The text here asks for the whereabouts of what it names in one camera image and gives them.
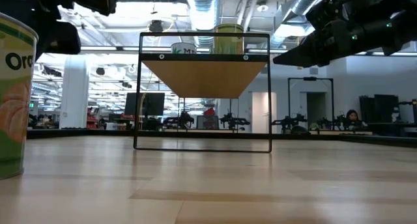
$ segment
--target black metal frame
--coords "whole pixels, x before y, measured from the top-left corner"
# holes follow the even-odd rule
[[[168,54],[168,53],[142,53],[142,44],[143,44],[143,37],[145,36],[226,36],[226,37],[242,37],[242,38],[265,38],[267,40],[267,51],[266,54],[262,55],[207,55],[207,54]],[[270,44],[269,44],[270,36],[268,34],[260,34],[260,33],[197,33],[197,32],[183,32],[183,33],[141,33],[139,38],[139,59],[137,64],[137,88],[136,88],[136,115],[135,115],[135,129],[134,129],[134,149],[138,150],[164,150],[164,151],[198,151],[198,152],[263,152],[263,153],[270,153],[272,152],[272,115],[269,114],[268,117],[268,143],[269,147],[268,150],[211,150],[211,149],[168,149],[168,148],[139,148],[137,147],[137,137],[139,133],[139,122],[137,114],[139,113],[139,95],[140,95],[140,81],[141,81],[141,68],[142,68],[142,61],[244,61],[244,62],[266,62],[267,69],[268,69],[268,110],[269,112],[272,111],[272,97],[271,97],[271,71],[270,71]],[[161,135],[166,135],[169,137],[172,135],[171,133],[166,132],[159,132]],[[194,133],[186,133],[187,137],[193,137]],[[219,137],[218,133],[204,133],[204,137],[206,138],[221,138]]]
[[[319,78],[319,77],[288,77],[288,116],[291,117],[291,80],[303,80],[303,81],[317,81],[328,80],[332,86],[332,122],[334,122],[334,80],[333,78]]]

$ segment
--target doorway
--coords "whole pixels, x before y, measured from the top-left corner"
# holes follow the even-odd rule
[[[268,93],[252,92],[250,94],[252,100],[250,102],[250,122],[252,133],[268,133],[269,112],[268,112]],[[272,120],[276,120],[276,93],[271,93]],[[272,127],[272,133],[275,133],[276,127]]]
[[[307,92],[308,126],[326,116],[326,93]]]

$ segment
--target light fixture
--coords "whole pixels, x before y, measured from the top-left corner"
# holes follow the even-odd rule
[[[258,0],[257,10],[258,12],[265,12],[268,10],[268,5],[266,5],[267,0]]]

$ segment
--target wooden floor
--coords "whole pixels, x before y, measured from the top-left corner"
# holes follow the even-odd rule
[[[0,224],[49,223],[417,223],[417,150],[275,141],[271,154],[157,152],[133,150],[131,137],[29,140],[24,175],[0,180]]]

